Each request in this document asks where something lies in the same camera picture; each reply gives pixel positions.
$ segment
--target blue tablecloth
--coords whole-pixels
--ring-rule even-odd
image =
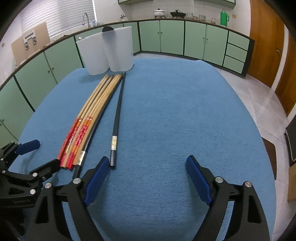
[[[10,171],[28,173],[56,158],[75,117],[104,75],[89,76],[86,69],[77,69],[49,93],[20,137],[22,143],[38,139],[41,147],[19,156]],[[99,124],[82,174],[110,155],[119,89]],[[239,97],[203,61],[145,58],[136,59],[126,74],[117,169],[88,207],[103,238],[191,240],[208,206],[186,173],[189,155],[229,183],[251,181],[272,234],[274,176],[260,134]],[[72,174],[61,170],[50,181],[66,184]],[[225,236],[232,205],[217,240]],[[72,238],[79,240],[66,203],[64,208]]]

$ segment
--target faucet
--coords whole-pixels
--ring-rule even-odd
[[[122,14],[122,15],[120,16],[121,21],[123,21],[123,18],[124,18],[124,17],[126,17],[126,15],[124,15],[124,14]]]
[[[84,25],[84,15],[86,15],[86,18],[87,18],[87,27],[90,28],[91,25],[89,24],[89,16],[87,15],[87,13],[84,13],[83,14],[83,21],[82,21],[82,25]]]

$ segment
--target green thermos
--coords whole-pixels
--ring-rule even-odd
[[[229,15],[225,12],[225,10],[222,10],[220,12],[220,25],[227,27],[227,22],[229,21]]]

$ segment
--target window blind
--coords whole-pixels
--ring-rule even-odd
[[[54,36],[81,25],[84,12],[89,22],[95,20],[92,0],[33,0],[20,12],[22,34],[46,22],[49,36]]]

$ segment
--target white bin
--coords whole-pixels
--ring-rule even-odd
[[[88,36],[76,43],[90,75],[102,74],[109,69],[102,33]]]
[[[127,71],[133,67],[131,27],[116,28],[102,33],[111,71]]]

